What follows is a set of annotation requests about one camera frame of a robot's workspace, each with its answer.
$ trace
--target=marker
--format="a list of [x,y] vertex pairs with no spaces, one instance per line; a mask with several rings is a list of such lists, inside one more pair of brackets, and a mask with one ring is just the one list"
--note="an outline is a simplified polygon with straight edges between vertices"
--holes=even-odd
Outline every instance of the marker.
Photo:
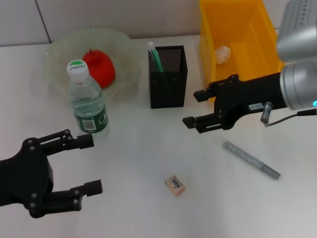
[[281,176],[281,174],[279,174],[277,171],[275,171],[271,167],[267,166],[262,161],[258,160],[257,158],[253,157],[252,155],[249,155],[247,152],[241,150],[240,148],[238,148],[237,146],[235,146],[234,144],[232,144],[228,141],[223,143],[222,147],[224,149],[229,150],[230,152],[232,152],[236,156],[240,157],[241,159],[245,160],[250,165],[253,165],[257,169],[266,173],[267,175],[270,175],[274,179],[278,179]]
[[164,72],[162,64],[160,63],[158,51],[155,49],[153,42],[148,42],[148,49],[149,49],[150,55],[154,61],[154,64],[155,64],[157,70],[159,72]]

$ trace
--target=bottle label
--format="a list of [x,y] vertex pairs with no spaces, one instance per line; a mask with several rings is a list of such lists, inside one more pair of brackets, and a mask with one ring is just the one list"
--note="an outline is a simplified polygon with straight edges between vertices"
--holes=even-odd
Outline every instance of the bottle label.
[[102,131],[108,125],[108,116],[106,113],[106,106],[97,115],[87,118],[80,117],[74,114],[79,128],[86,133],[97,133]]

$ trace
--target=water bottle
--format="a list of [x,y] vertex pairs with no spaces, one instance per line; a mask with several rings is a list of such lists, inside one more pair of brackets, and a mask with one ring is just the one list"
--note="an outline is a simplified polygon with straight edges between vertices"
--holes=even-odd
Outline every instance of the water bottle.
[[101,137],[109,132],[105,99],[99,84],[89,74],[87,64],[74,60],[67,66],[69,99],[79,128]]

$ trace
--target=table surface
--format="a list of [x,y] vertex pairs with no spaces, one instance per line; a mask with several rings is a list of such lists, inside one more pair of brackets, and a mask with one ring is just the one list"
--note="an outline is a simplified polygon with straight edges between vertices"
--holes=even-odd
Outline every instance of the table surface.
[[[150,109],[147,42],[184,45],[188,79],[185,106]],[[107,102],[108,138],[95,147],[49,157],[54,191],[101,179],[104,192],[84,197],[80,212],[33,219],[21,204],[0,208],[5,238],[308,238],[316,237],[316,118],[294,118],[264,128],[261,114],[229,131],[198,134],[183,117],[213,111],[193,92],[204,87],[199,36],[134,40],[142,50],[138,88],[122,88]],[[49,45],[0,48],[1,159],[15,155],[28,137],[78,128],[71,109],[41,80]],[[271,120],[288,116],[273,111]],[[221,147],[231,141],[282,175],[274,180]],[[178,197],[165,180],[187,185]]]

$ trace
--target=wall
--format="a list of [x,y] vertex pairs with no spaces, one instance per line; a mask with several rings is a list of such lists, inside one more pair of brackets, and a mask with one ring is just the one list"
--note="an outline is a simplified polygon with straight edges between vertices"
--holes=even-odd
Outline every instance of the wall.
[[[288,0],[263,0],[278,28]],[[198,34],[199,0],[38,0],[52,41],[84,27],[132,38]],[[0,46],[48,43],[35,0],[0,0]]]
[[0,0],[0,46],[48,42],[34,0]]

